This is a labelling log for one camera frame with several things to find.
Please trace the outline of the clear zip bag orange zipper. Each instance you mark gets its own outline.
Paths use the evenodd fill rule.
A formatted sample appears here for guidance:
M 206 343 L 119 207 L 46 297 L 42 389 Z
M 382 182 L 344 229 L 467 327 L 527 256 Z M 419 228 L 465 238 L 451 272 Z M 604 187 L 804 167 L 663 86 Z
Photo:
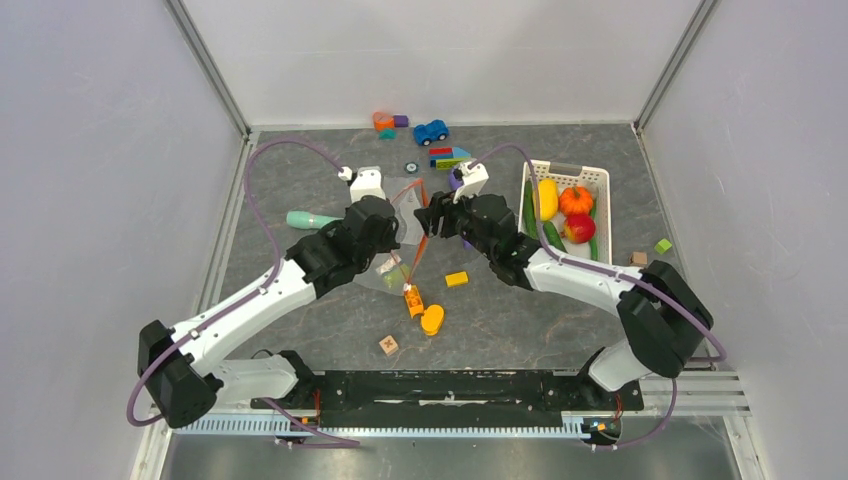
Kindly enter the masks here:
M 417 184 L 417 179 L 412 177 L 387 177 L 382 181 L 382 186 L 398 220 L 396 240 L 399 247 L 390 253 L 377 254 L 369 269 L 357 275 L 354 283 L 368 289 L 402 296 L 403 291 L 390 292 L 384 286 L 382 274 L 396 266 L 407 265 L 410 269 L 407 283 L 409 281 L 423 238 L 422 227 L 414 217 L 414 211 L 423 207 L 422 184 Z

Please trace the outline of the red apple toy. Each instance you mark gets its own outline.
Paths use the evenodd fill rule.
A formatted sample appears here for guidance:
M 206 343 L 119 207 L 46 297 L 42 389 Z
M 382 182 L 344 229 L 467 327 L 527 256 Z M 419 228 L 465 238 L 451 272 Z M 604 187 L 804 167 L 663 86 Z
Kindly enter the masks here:
M 562 236 L 570 243 L 587 243 L 595 233 L 596 224 L 589 214 L 572 214 L 565 218 Z

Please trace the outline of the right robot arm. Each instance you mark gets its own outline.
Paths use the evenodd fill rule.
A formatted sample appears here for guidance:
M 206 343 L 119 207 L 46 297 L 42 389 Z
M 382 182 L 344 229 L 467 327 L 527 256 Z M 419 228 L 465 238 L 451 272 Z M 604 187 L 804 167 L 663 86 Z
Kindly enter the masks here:
M 429 237 L 468 242 L 503 283 L 576 299 L 620 320 L 624 340 L 591 357 L 577 382 L 580 400 L 591 408 L 606 406 L 625 384 L 649 374 L 678 377 L 712 328 L 711 315 L 670 264 L 618 267 L 559 253 L 520 232 L 501 196 L 438 192 L 415 217 Z

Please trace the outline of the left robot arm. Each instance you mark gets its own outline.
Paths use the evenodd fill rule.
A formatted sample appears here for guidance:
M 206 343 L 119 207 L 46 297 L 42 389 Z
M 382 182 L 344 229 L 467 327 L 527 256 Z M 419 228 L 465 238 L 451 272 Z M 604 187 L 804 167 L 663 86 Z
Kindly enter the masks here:
M 279 261 L 215 307 L 173 327 L 154 320 L 139 333 L 139 381 L 132 398 L 146 390 L 160 413 L 141 420 L 127 406 L 134 426 L 164 421 L 188 426 L 216 403 L 259 397 L 306 405 L 313 379 L 279 354 L 266 359 L 228 360 L 228 355 L 284 315 L 306 306 L 364 273 L 374 258 L 398 248 L 399 222 L 391 203 L 366 195 L 344 216 L 300 238 Z

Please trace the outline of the blue toy car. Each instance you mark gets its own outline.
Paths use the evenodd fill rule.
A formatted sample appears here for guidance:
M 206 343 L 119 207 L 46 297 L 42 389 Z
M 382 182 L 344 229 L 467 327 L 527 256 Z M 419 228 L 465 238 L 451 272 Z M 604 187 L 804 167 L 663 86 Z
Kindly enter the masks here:
M 443 141 L 450 135 L 449 128 L 441 119 L 435 119 L 426 124 L 416 125 L 413 138 L 420 146 L 429 146 L 433 142 Z

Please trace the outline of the orange brick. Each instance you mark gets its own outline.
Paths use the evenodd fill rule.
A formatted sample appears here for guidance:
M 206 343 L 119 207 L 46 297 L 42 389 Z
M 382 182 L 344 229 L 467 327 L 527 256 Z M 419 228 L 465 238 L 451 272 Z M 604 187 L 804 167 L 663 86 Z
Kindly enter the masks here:
M 424 302 L 418 288 L 415 285 L 409 283 L 405 284 L 403 287 L 403 297 L 409 315 L 412 319 L 424 313 Z

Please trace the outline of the short green cucumber toy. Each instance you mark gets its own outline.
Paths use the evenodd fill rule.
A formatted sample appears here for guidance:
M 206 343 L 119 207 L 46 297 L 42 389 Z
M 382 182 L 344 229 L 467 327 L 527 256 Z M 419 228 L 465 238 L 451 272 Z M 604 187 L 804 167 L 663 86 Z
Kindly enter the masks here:
M 566 253 L 567 249 L 562 242 L 560 232 L 557 230 L 556 226 L 551 221 L 545 221 L 542 226 L 545 239 L 548 241 L 549 245 L 560 252 Z

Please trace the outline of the orange oval block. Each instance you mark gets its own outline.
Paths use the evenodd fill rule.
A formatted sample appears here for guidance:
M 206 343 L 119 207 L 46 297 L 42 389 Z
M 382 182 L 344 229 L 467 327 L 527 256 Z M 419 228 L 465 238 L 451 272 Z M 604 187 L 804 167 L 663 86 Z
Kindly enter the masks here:
M 427 336 L 435 336 L 441 329 L 444 318 L 444 308 L 441 305 L 432 304 L 421 314 L 420 326 Z

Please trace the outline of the teal small block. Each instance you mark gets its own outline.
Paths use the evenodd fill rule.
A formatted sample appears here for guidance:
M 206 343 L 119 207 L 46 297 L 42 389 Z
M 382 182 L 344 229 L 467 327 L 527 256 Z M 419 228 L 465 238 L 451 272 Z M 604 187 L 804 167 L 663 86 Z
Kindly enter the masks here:
M 378 138 L 380 140 L 390 140 L 390 139 L 395 139 L 396 137 L 397 137 L 397 132 L 394 129 L 391 129 L 391 128 L 386 128 L 386 129 L 380 130 L 379 133 L 378 133 Z

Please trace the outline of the purple small block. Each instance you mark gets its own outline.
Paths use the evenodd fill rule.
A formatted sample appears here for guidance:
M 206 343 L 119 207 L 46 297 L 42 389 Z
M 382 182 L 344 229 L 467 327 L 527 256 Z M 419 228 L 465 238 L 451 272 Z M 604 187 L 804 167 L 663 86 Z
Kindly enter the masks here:
M 407 128 L 409 126 L 409 118 L 406 115 L 394 115 L 393 125 L 395 128 Z

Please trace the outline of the orange pumpkin toy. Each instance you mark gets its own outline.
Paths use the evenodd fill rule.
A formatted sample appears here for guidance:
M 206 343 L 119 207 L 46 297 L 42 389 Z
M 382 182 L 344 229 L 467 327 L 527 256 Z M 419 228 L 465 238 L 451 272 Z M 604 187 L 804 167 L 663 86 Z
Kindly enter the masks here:
M 594 198 L 586 187 L 568 187 L 559 195 L 559 211 L 566 217 L 572 214 L 588 214 L 593 201 Z

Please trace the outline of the green chili pepper toy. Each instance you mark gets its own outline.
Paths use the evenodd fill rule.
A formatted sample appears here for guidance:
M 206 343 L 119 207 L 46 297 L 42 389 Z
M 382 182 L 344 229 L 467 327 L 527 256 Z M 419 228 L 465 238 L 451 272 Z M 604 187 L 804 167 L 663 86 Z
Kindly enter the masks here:
M 598 241 L 597 241 L 598 225 L 597 225 L 597 220 L 596 220 L 597 206 L 598 206 L 598 203 L 596 201 L 593 201 L 592 208 L 590 209 L 590 211 L 588 213 L 588 216 L 592 220 L 592 225 L 593 225 L 593 228 L 594 228 L 594 230 L 592 232 L 592 236 L 588 241 L 588 245 L 589 245 L 589 248 L 590 248 L 590 259 L 592 261 L 598 261 L 599 260 L 599 247 L 598 247 Z

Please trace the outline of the wooden cube with X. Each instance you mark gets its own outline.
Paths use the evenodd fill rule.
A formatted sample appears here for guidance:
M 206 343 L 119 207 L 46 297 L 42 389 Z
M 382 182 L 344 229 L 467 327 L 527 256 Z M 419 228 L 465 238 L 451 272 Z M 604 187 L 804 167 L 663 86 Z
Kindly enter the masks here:
M 398 345 L 396 339 L 392 335 L 387 335 L 384 338 L 382 338 L 378 342 L 378 345 L 380 346 L 380 348 L 382 349 L 382 351 L 384 352 L 384 354 L 386 356 L 391 356 L 399 350 L 399 345 Z

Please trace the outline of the small wooden cube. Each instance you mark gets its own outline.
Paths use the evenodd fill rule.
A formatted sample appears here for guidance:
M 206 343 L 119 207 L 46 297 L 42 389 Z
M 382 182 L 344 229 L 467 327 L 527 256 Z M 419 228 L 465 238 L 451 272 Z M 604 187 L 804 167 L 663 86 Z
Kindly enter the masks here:
M 646 252 L 636 251 L 631 253 L 629 263 L 631 266 L 644 268 L 648 265 L 649 258 Z

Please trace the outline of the small green cube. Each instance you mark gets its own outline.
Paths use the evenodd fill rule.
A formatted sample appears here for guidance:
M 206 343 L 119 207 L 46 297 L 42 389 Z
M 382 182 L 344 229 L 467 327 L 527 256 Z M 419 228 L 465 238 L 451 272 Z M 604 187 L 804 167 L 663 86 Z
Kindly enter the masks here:
M 669 252 L 672 248 L 673 243 L 668 238 L 660 239 L 654 246 L 655 252 L 659 255 Z

